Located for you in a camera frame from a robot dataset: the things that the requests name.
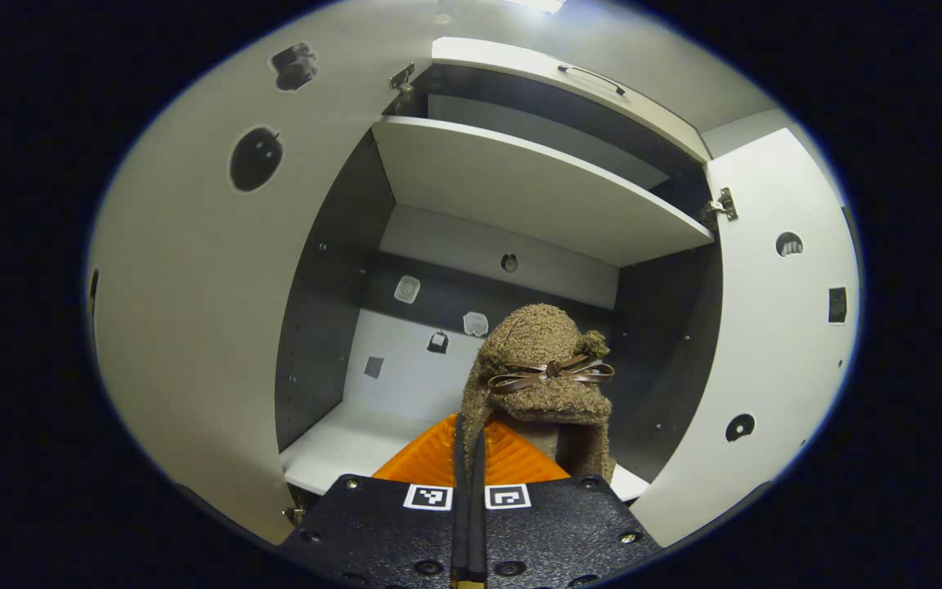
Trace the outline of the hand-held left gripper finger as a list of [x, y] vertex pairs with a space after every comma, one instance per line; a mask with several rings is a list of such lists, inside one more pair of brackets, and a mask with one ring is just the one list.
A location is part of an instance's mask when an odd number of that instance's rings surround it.
[[599, 476], [489, 484], [486, 433], [471, 482], [471, 574], [483, 589], [595, 589], [664, 548]]
[[449, 484], [341, 474], [304, 512], [280, 553], [326, 589], [455, 589], [468, 563], [469, 494], [461, 418], [442, 422]]

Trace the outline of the brown fuzzy shoe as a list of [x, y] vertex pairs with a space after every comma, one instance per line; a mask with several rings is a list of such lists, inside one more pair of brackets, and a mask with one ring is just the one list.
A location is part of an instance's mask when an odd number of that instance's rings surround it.
[[478, 434], [494, 416], [557, 426], [553, 460], [572, 477], [612, 482], [612, 402], [602, 393], [616, 372], [602, 361], [605, 336], [579, 331], [559, 307], [531, 304], [512, 312], [478, 348], [461, 396], [460, 445], [470, 472]]

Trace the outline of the white cabinet door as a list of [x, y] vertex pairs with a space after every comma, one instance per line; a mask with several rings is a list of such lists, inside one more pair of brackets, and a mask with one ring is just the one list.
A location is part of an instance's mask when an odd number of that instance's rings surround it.
[[792, 466], [840, 396], [859, 338], [859, 257], [840, 201], [788, 129], [704, 168], [720, 215], [716, 351], [684, 436], [632, 514], [672, 546]]
[[105, 390], [168, 480], [266, 544], [293, 526], [276, 441], [285, 305], [345, 160], [433, 53], [438, 0], [339, 0], [203, 75], [146, 128], [91, 239]]

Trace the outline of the white shoe cabinet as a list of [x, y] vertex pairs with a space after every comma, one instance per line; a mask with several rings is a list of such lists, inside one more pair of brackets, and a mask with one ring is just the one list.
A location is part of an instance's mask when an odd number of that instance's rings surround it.
[[377, 473], [459, 410], [509, 314], [562, 309], [612, 347], [613, 491], [643, 496], [702, 400], [722, 269], [704, 164], [530, 79], [435, 65], [345, 160], [304, 242], [278, 346], [285, 483]]

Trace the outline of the white cabinet drawer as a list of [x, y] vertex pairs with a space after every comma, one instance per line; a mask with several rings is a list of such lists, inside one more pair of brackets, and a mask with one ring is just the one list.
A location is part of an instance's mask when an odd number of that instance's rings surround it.
[[659, 105], [639, 91], [621, 83], [626, 95], [613, 92], [612, 86], [600, 83], [578, 72], [564, 74], [557, 71], [557, 64], [566, 62], [524, 47], [496, 43], [482, 38], [441, 37], [431, 45], [431, 62], [435, 65], [467, 66], [475, 70], [513, 75], [517, 79], [530, 79], [553, 88], [566, 91], [593, 101], [620, 113], [657, 132], [680, 152], [693, 158], [696, 163], [711, 161], [699, 131], [668, 108]]

